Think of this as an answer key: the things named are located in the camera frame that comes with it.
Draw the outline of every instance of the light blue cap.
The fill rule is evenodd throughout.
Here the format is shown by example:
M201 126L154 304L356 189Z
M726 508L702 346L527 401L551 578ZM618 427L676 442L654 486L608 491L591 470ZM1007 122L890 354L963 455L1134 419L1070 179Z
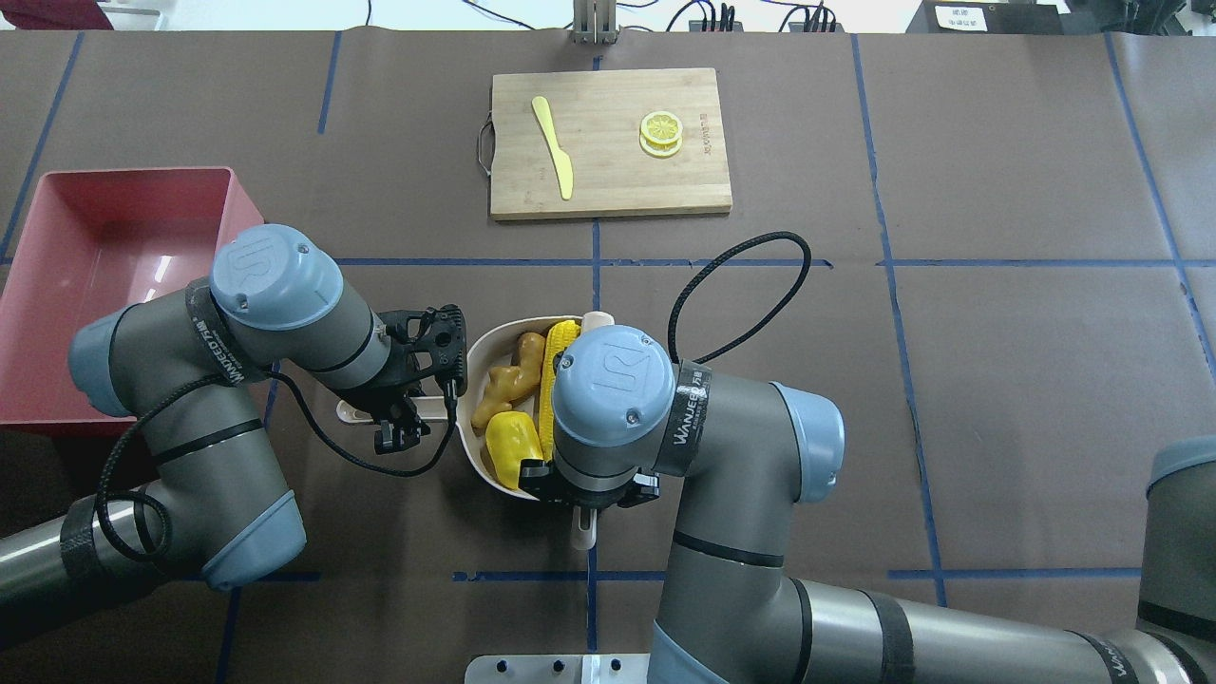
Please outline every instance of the light blue cap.
M646 680L651 684L728 684L668 637L658 622L654 623Z
M303 232L277 223L242 231L215 254L212 296L259 330L303 327L338 304L342 270Z
M287 490L203 566L212 589L227 592L283 567L304 549L304 521Z
M798 436L798 459L803 486L799 504L822 501L835 487L844 462L844 419L828 399L810 392L771 383L781 392Z
M1212 461L1216 461L1216 434L1175 442L1161 449L1153 459L1153 476L1148 481L1145 494L1166 476Z
M114 381L109 377L109 347L118 320L134 305L81 327L68 349L68 371L77 389L89 397L92 408L114 417L129 416L131 411L126 410L114 392Z
M553 419L589 447L620 447L644 437L675 397L668 353L627 325L580 335L561 357L553 382Z

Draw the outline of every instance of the lemon slice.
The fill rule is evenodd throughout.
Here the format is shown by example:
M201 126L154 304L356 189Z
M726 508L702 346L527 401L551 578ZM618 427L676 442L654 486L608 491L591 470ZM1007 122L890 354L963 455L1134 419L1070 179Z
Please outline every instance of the lemon slice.
M642 118L642 138L657 147L668 147L680 141L683 124L671 112L651 112Z
M675 155L676 152L680 151L681 147L683 147L683 140L676 140L671 145L660 146L660 145L652 145L651 141L647 140L644 135L638 135L637 141L641 142L642 150L644 150L647 155L652 157L658 157L660 159L665 159Z

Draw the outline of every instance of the wooden cutting board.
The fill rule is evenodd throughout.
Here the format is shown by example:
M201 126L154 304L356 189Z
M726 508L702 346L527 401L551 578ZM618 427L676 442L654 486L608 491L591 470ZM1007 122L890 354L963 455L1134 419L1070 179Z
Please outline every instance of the wooden cutting board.
M548 99L558 145L574 167L562 200L553 162L533 113ZM726 213L731 176L714 69L632 69L494 77L495 220ZM683 146L662 159L638 141L642 118L668 111L683 123Z

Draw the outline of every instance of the red box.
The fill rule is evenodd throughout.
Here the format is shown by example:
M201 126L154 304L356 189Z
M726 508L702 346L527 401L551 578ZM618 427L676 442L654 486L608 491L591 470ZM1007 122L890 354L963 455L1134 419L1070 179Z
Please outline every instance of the red box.
M0 297L0 427L114 436L68 374L77 330L207 275L264 223L229 168L54 172L38 181Z

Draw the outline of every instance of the cutting board handle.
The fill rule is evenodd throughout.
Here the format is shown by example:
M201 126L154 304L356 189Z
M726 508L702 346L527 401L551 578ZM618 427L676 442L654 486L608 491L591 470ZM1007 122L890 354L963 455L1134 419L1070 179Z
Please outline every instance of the cutting board handle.
M494 112L485 114L485 123L482 124L482 130L477 131L477 166L482 167L485 172L485 178L490 178L490 167L494 166L494 147L490 147L490 161L486 162L482 156L482 145L485 141L485 129L490 129L490 135L494 135Z

